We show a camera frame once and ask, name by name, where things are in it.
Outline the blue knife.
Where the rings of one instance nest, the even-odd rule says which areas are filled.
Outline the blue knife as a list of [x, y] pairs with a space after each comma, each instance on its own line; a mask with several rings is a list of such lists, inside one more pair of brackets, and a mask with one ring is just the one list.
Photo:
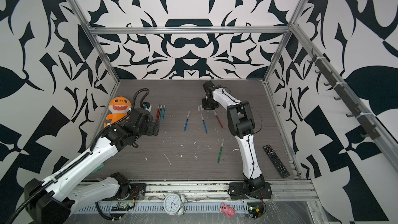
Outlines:
[[186, 122], [185, 122], [185, 124], [184, 124], [184, 130], [183, 130], [183, 131], [186, 131], [186, 129], [187, 129], [189, 117], [190, 117], [190, 111], [188, 111], [188, 113], [187, 113]]
[[206, 127], [205, 119], [204, 119], [204, 116], [203, 116], [203, 114], [202, 114], [202, 113], [201, 113], [201, 119], [202, 119], [202, 123], [203, 123], [203, 126], [204, 126], [205, 133], [207, 134], [207, 133], [208, 133], [208, 131], [207, 131], [207, 127]]
[[165, 108], [166, 108], [166, 105], [163, 104], [163, 105], [162, 105], [162, 112], [161, 112], [161, 120], [164, 120]]

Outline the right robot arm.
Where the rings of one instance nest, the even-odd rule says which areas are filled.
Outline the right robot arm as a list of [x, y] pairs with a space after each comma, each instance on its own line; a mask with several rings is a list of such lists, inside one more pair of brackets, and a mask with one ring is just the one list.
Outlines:
[[254, 192], [264, 188], [264, 176], [255, 151], [256, 125], [250, 104], [233, 97], [225, 87], [214, 85], [212, 81], [205, 82], [203, 88], [205, 91], [205, 97], [202, 99], [203, 109], [210, 111], [222, 106], [227, 111], [228, 128], [239, 145], [247, 191]]

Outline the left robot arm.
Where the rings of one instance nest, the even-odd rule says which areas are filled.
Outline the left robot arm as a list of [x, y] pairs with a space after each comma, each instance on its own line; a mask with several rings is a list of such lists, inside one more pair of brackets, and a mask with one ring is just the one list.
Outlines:
[[136, 108], [126, 117], [107, 125], [93, 144], [64, 168], [39, 181], [32, 179], [24, 187], [26, 209], [36, 224], [62, 224], [78, 210], [103, 199], [123, 199], [129, 195], [130, 181], [121, 173], [77, 189], [89, 174], [127, 146], [137, 147], [136, 141], [157, 136], [160, 123], [147, 109]]

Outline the orange shark plush toy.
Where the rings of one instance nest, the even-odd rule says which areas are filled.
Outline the orange shark plush toy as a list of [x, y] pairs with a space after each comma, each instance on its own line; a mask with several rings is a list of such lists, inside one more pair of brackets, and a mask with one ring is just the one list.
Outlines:
[[119, 121], [120, 119], [122, 119], [123, 117], [125, 117], [131, 107], [132, 107], [131, 102], [123, 96], [119, 96], [112, 99], [108, 106], [111, 113], [106, 117], [106, 121], [109, 120], [110, 122], [104, 123], [104, 127], [112, 125], [117, 121]]

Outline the small teal square clock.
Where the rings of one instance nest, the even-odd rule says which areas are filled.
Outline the small teal square clock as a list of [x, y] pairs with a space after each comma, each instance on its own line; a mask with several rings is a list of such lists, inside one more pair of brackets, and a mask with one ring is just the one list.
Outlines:
[[100, 169], [102, 169], [104, 166], [105, 166], [105, 165], [104, 165], [103, 163], [100, 164], [99, 166], [97, 166], [97, 167], [92, 171], [92, 173], [96, 173], [97, 171], [99, 171]]

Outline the white alarm clock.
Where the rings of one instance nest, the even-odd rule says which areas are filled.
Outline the white alarm clock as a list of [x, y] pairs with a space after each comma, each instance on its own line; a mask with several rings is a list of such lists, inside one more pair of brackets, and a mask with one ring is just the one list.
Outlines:
[[186, 198], [184, 195], [171, 193], [168, 194], [163, 202], [163, 209], [169, 215], [181, 216], [184, 213], [184, 204]]

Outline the black remote control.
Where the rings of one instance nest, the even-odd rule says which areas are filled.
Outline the black remote control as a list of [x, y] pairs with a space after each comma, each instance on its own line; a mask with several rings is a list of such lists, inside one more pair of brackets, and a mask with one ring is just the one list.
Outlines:
[[274, 165], [275, 169], [279, 173], [279, 175], [282, 178], [287, 178], [290, 176], [290, 173], [284, 166], [284, 164], [281, 162], [280, 158], [276, 154], [276, 152], [273, 150], [271, 145], [265, 145], [263, 146], [264, 152], [267, 154], [268, 158], [271, 160], [272, 164]]

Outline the pink pig toy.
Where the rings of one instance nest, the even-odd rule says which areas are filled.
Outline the pink pig toy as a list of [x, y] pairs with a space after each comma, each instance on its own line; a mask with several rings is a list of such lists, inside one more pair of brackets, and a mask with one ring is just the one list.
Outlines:
[[230, 205], [225, 204], [225, 203], [221, 204], [220, 212], [225, 214], [227, 218], [230, 218], [230, 217], [236, 215], [236, 212], [235, 212], [234, 208], [232, 206], [230, 206]]

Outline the green circuit board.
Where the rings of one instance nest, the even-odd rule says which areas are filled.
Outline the green circuit board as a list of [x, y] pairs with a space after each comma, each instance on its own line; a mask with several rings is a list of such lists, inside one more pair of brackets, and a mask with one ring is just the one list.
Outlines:
[[248, 203], [248, 217], [258, 219], [266, 213], [266, 205], [264, 203]]

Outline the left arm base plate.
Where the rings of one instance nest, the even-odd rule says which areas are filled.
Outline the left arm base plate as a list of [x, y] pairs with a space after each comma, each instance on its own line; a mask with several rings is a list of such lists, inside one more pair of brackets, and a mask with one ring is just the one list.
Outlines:
[[128, 200], [142, 200], [146, 194], [147, 184], [145, 183], [131, 183], [129, 187], [122, 187], [111, 198], [105, 198], [103, 201], [128, 201]]

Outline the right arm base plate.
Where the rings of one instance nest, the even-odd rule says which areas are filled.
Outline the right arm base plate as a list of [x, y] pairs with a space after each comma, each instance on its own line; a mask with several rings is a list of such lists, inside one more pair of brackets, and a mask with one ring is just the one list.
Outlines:
[[233, 200], [244, 200], [244, 199], [270, 199], [273, 195], [271, 185], [268, 182], [258, 188], [253, 188], [245, 182], [241, 183], [229, 183], [227, 190], [228, 195]]

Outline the wall hook rack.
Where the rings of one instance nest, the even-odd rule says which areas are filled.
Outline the wall hook rack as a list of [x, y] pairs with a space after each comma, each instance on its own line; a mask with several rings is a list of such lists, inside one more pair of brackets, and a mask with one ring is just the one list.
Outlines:
[[360, 126], [364, 129], [365, 134], [361, 135], [363, 138], [371, 138], [377, 140], [381, 137], [380, 131], [374, 114], [365, 107], [358, 96], [353, 92], [348, 83], [340, 76], [337, 70], [330, 64], [326, 57], [318, 57], [312, 54], [309, 63], [313, 63], [317, 66], [317, 74], [321, 74], [325, 77], [326, 87], [332, 88], [336, 93], [336, 101], [343, 101], [350, 113], [346, 114], [348, 118], [355, 118]]

